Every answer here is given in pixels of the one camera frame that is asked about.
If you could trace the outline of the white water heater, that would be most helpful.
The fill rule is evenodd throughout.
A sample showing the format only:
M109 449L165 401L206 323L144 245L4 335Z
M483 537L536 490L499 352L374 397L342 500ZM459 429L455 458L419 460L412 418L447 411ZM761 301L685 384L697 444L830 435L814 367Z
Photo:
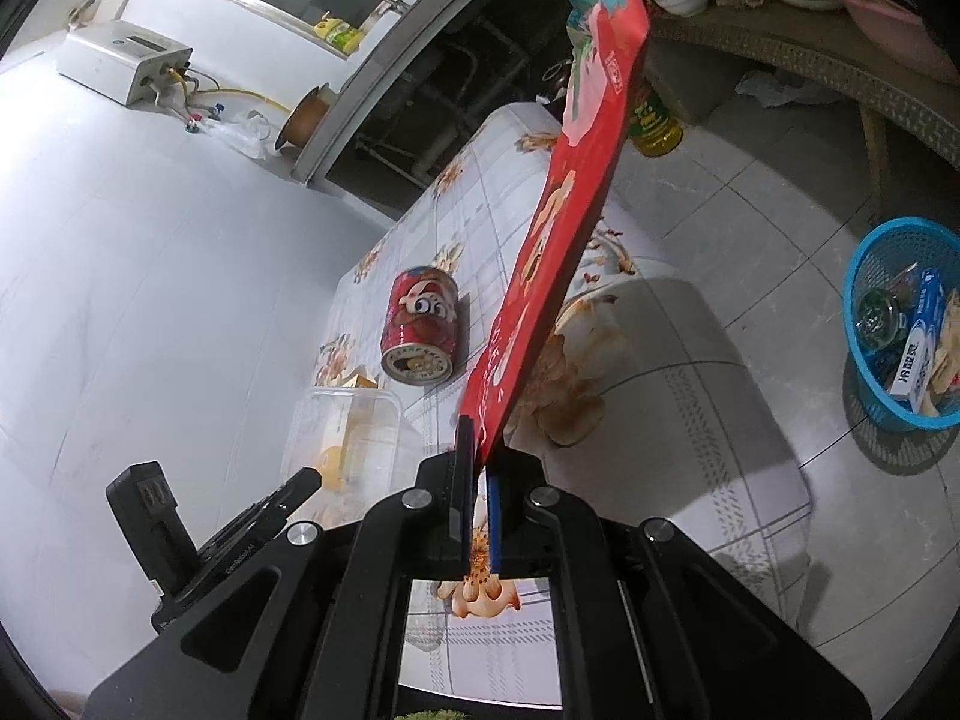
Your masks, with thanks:
M78 28L57 50L57 71L124 107L153 96L169 70L184 70L194 49L127 21Z

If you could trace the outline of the red tin can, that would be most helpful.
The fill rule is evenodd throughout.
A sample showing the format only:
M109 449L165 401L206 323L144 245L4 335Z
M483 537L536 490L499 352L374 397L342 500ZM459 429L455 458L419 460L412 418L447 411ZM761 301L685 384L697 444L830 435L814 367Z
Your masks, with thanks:
M381 335L381 367L405 385L431 387L452 376L459 343L457 284L436 266L398 273Z

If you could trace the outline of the cooking oil bottle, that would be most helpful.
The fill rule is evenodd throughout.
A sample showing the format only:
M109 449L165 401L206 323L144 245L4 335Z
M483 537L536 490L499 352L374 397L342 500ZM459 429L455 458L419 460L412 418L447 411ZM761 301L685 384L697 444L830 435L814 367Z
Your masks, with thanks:
M682 143L680 122L648 82L641 86L631 111L628 138L646 158L665 156Z

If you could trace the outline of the floral tablecloth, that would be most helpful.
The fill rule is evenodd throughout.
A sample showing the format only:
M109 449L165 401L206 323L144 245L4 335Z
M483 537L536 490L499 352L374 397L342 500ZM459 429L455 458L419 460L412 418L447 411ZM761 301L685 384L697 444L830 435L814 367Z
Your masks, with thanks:
M459 288L448 382L394 383L404 418L398 486L449 449L537 213L558 124L508 104L338 283L314 380L384 379L381 337L400 271L432 265ZM505 431L556 488L605 518L675 523L784 621L809 573L811 498L799 461L700 290L610 195Z

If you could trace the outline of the perforated metal shelf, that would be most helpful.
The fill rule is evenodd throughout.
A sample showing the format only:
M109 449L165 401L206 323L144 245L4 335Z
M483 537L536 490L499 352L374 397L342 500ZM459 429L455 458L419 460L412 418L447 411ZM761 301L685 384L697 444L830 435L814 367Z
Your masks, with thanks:
M654 34L720 50L811 78L859 106L871 174L874 220L887 215L889 122L911 133L951 166L958 164L958 89L890 59L849 16L783 4L754 10L708 8L690 18L658 15Z

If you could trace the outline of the blue toothpaste box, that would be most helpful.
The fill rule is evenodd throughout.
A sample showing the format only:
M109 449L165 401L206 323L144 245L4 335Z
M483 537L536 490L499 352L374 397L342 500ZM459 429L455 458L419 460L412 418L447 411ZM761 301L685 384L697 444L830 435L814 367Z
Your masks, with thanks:
M914 311L905 348L889 385L889 395L913 413L921 411L921 401L932 376L935 348L946 312L946 293L937 268L924 268L919 278L918 304Z

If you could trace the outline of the green plastic bottle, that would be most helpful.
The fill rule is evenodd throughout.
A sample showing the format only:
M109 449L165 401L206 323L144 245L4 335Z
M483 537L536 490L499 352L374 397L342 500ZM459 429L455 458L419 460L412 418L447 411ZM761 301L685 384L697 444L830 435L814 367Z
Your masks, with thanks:
M888 289L874 288L857 305L854 330L867 353L878 353L907 338L911 312Z

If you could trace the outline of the red snack bag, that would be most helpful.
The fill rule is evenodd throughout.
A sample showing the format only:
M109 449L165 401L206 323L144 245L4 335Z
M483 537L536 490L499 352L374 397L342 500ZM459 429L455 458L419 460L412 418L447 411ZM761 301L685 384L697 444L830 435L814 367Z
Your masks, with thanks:
M573 67L562 132L505 299L467 382L457 447L483 466L560 314L601 217L651 34L647 0L571 0Z

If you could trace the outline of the torn brown paper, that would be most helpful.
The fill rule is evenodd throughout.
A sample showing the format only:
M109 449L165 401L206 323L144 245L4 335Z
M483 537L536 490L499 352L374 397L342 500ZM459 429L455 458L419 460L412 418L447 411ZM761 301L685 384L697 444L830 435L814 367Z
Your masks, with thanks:
M934 353L931 380L921 400L921 415L930 418L939 416L939 403L958 388L958 369L958 302L950 301L940 330L939 344Z

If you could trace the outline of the pink plastic basin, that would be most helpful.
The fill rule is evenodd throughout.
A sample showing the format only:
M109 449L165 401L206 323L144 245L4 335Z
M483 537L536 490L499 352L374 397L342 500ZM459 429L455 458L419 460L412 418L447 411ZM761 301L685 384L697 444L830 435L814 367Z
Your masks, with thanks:
M946 85L958 85L958 70L932 39L923 20L892 0L841 0L862 34L890 59Z

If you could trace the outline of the brass pot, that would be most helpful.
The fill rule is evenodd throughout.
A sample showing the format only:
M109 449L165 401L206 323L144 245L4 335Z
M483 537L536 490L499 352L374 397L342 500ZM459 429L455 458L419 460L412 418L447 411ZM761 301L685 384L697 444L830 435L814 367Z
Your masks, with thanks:
M335 101L335 94L327 85L314 86L293 109L275 140L275 149L281 151L290 148L303 149L324 121L325 115Z

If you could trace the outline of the yellow dish soap bottle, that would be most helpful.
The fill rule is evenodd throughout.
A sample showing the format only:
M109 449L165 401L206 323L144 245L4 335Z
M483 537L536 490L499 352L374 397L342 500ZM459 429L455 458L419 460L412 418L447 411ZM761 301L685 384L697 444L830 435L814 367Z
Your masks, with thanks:
M348 21L330 13L325 13L317 21L313 26L313 31L317 39L345 55L352 55L353 52L356 52L359 44L363 43L364 36L366 36L363 29L355 28Z

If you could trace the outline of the blue plastic waste basket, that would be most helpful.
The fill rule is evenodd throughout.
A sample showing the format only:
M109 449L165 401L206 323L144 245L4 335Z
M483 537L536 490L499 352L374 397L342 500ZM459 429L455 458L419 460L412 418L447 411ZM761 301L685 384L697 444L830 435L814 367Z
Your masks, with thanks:
M862 239L843 288L862 410L890 433L958 424L958 234L901 216Z

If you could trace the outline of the clear plastic container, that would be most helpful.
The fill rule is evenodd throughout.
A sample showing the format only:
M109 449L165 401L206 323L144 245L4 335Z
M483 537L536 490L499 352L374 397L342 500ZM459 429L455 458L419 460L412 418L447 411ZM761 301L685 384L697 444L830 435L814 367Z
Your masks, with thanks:
M322 528L361 520L376 502L412 486L420 458L420 434L405 422L393 394L309 388L291 419L280 479L311 466L322 486L291 520Z

